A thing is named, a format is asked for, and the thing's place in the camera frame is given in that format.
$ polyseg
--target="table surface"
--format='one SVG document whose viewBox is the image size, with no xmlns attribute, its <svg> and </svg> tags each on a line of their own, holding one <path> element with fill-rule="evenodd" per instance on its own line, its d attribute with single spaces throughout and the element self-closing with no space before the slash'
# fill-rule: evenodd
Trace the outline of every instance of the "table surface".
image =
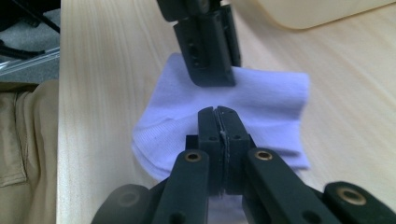
<svg viewBox="0 0 396 224">
<path fill-rule="evenodd" d="M 231 3 L 244 67 L 310 76 L 303 181 L 345 180 L 396 210 L 396 5 L 291 31 L 254 0 Z M 113 189 L 155 184 L 131 132 L 179 48 L 156 1 L 62 1 L 61 21 L 57 222 L 90 223 Z"/>
<path fill-rule="evenodd" d="M 276 24 L 305 29 L 381 7 L 395 0 L 257 0 Z"/>
</svg>

